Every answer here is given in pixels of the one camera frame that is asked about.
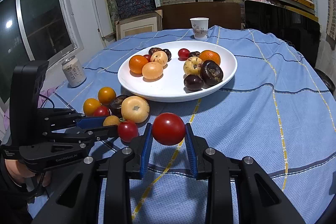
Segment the left human hand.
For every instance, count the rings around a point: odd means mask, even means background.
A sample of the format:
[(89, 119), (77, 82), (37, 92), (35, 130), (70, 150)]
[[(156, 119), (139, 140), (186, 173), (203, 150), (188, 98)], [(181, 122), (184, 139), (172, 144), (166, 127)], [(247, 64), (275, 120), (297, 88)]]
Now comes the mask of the left human hand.
[(5, 159), (5, 166), (12, 179), (18, 185), (25, 183), (27, 178), (36, 177), (38, 181), (41, 179), (41, 175), (37, 175), (36, 173), (31, 172), (23, 163), (19, 162), (18, 160)]

